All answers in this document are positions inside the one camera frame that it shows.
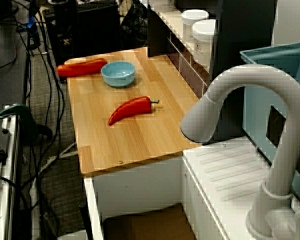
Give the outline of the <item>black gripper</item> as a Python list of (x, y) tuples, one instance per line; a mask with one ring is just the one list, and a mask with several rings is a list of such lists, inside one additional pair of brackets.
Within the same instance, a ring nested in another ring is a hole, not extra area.
[(78, 25), (78, 9), (76, 1), (52, 2), (56, 25), (62, 31), (57, 35), (60, 56), (64, 61), (74, 56), (74, 35), (72, 30)]

